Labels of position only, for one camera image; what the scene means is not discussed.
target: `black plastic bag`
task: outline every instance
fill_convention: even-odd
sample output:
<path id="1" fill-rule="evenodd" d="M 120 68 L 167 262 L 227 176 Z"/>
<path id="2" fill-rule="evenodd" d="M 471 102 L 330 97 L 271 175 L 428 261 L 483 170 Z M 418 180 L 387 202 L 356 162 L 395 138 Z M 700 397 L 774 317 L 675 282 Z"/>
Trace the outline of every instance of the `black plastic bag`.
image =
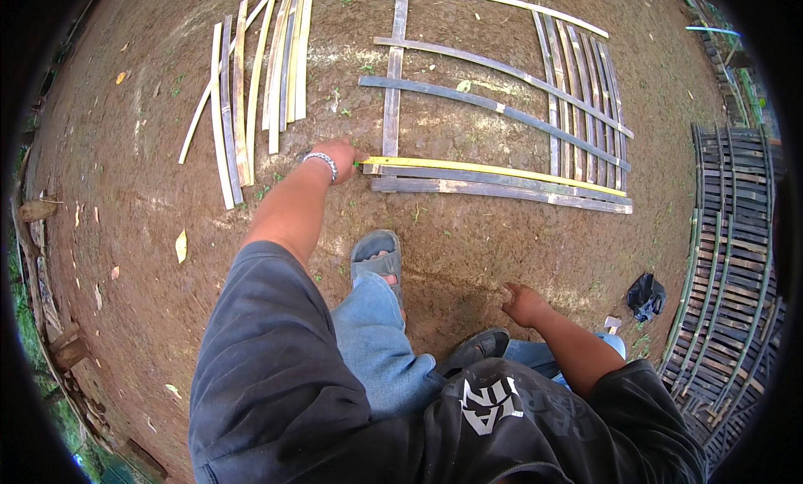
<path id="1" fill-rule="evenodd" d="M 639 321 L 650 320 L 652 315 L 660 315 L 667 302 L 667 291 L 655 280 L 652 273 L 645 273 L 627 291 L 627 306 Z"/>

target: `sandal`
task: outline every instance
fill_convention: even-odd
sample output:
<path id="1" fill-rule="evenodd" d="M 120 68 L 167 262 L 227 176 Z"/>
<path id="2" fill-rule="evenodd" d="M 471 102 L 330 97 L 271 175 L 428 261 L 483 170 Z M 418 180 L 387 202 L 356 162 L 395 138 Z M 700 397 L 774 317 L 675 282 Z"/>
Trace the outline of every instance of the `sandal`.
<path id="1" fill-rule="evenodd" d="M 480 360 L 501 357 L 510 342 L 510 333 L 503 328 L 490 328 L 473 335 L 458 346 L 435 372 L 450 378 Z"/>
<path id="2" fill-rule="evenodd" d="M 388 253 L 377 256 L 381 251 Z M 377 229 L 368 233 L 356 242 L 351 253 L 352 286 L 361 274 L 372 272 L 380 276 L 396 275 L 396 283 L 390 289 L 396 295 L 399 308 L 404 308 L 402 302 L 402 246 L 396 233 L 389 229 Z"/>

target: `yellow measuring tape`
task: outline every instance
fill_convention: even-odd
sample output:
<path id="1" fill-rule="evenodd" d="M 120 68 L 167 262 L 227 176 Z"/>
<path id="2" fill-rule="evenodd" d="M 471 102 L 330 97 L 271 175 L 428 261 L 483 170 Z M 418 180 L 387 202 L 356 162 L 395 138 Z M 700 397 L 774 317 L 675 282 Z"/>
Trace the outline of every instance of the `yellow measuring tape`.
<path id="1" fill-rule="evenodd" d="M 484 172 L 500 176 L 521 177 L 523 179 L 543 180 L 549 183 L 565 184 L 576 188 L 593 189 L 594 191 L 609 193 L 617 197 L 627 197 L 624 192 L 617 189 L 606 188 L 598 184 L 586 183 L 581 180 L 567 179 L 565 177 L 549 176 L 539 172 L 518 170 L 516 168 L 494 167 L 493 165 L 468 164 L 464 162 L 450 162 L 441 159 L 398 158 L 391 156 L 371 156 L 367 160 L 357 162 L 369 165 L 393 165 L 396 167 L 423 167 L 423 168 L 450 168 L 451 170 L 464 170 L 468 172 Z"/>

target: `forearm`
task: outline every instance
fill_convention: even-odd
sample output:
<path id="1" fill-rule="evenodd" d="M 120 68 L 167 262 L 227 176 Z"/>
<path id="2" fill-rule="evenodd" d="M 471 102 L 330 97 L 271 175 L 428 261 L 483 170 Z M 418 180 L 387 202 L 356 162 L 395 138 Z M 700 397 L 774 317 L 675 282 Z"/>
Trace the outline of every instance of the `forearm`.
<path id="1" fill-rule="evenodd" d="M 259 204 L 243 245 L 274 241 L 307 268 L 320 236 L 331 183 L 332 169 L 323 159 L 310 158 L 302 163 Z"/>
<path id="2" fill-rule="evenodd" d="M 533 327 L 544 337 L 572 390 L 586 397 L 599 378 L 625 366 L 625 360 L 605 341 L 553 309 Z"/>

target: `black t-shirt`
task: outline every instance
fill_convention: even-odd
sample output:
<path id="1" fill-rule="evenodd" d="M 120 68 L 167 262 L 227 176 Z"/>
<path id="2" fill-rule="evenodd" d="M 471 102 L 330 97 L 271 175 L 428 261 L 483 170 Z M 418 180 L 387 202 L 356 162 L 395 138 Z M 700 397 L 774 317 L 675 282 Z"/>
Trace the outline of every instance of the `black t-shirt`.
<path id="1" fill-rule="evenodd" d="M 702 482 L 703 449 L 650 363 L 587 399 L 521 364 L 486 359 L 420 415 L 372 422 L 304 268 L 245 246 L 204 334 L 189 404 L 199 482 Z"/>

